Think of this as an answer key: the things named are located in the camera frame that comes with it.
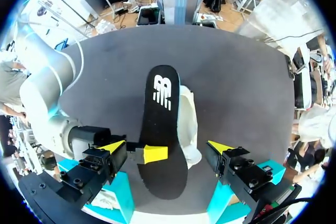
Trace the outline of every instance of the yellow foam block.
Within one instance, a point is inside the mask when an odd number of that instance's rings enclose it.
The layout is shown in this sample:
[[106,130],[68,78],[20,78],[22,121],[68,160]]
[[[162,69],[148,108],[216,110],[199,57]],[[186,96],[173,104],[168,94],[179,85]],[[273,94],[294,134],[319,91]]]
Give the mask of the yellow foam block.
[[159,160],[164,160],[167,158],[168,158],[167,146],[146,145],[145,148],[143,149],[143,159],[145,164]]
[[112,154],[122,143],[126,142],[125,140],[118,141],[113,144],[105,145],[103,147],[99,147],[97,149],[105,149],[106,151],[110,151],[110,154]]
[[214,141],[208,141],[208,143],[210,143],[213,147],[215,147],[216,150],[218,150],[220,154],[222,154],[223,151],[226,151],[228,149],[235,149],[233,147],[230,147],[230,146],[227,146],[227,145],[224,145],[224,144],[219,144],[219,143],[216,143]]

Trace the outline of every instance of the person's arm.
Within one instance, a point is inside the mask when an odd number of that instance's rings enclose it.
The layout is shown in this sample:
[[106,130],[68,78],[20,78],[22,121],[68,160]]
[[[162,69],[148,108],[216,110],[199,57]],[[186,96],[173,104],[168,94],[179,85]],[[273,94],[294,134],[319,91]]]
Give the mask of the person's arm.
[[26,69],[20,62],[13,62],[13,68],[15,68],[15,69]]
[[317,41],[319,43],[319,47],[321,49],[321,53],[323,55],[323,68],[325,72],[329,75],[331,71],[331,60],[328,56],[327,46],[326,46],[326,40],[324,39],[324,34],[321,34],[317,36]]
[[26,114],[23,112],[16,112],[12,108],[4,105],[3,103],[0,104],[0,110],[2,110],[6,115],[18,116],[20,118],[26,118]]
[[305,154],[306,154],[307,149],[308,149],[308,143],[303,143],[302,146],[300,147],[299,155],[301,157],[304,157]]
[[303,173],[294,176],[293,178],[293,183],[299,183],[303,178],[305,178],[306,176],[313,174],[314,172],[317,171],[317,169],[319,168],[319,164],[315,164],[312,167],[310,167],[309,169],[305,170]]

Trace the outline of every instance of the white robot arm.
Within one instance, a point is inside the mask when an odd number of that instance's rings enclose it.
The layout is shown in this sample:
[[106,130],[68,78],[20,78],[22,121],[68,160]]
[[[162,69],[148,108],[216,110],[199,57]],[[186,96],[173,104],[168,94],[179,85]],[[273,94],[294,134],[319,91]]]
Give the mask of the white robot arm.
[[67,54],[50,48],[22,18],[17,29],[16,41],[20,46],[16,51],[32,72],[20,88],[20,97],[34,136],[54,153],[76,158],[68,135],[72,128],[81,125],[65,116],[58,106],[59,97],[75,79],[75,65]]

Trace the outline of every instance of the black bag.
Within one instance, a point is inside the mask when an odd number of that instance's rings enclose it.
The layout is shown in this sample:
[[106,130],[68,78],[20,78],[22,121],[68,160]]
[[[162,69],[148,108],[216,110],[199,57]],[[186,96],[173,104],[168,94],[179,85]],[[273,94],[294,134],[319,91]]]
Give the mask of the black bag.
[[221,4],[225,4],[225,0],[203,0],[206,7],[210,8],[214,13],[221,11]]

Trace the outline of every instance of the new balance logo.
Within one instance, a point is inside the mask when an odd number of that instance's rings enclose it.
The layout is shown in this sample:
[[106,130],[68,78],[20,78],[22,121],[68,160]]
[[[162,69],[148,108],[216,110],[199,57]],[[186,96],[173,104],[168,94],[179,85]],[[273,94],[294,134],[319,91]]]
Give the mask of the new balance logo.
[[157,92],[153,93],[153,100],[156,100],[161,106],[164,105],[164,107],[170,111],[171,101],[168,100],[168,98],[172,96],[172,84],[170,80],[167,77],[162,78],[162,76],[157,74],[154,77],[154,89],[156,89]]

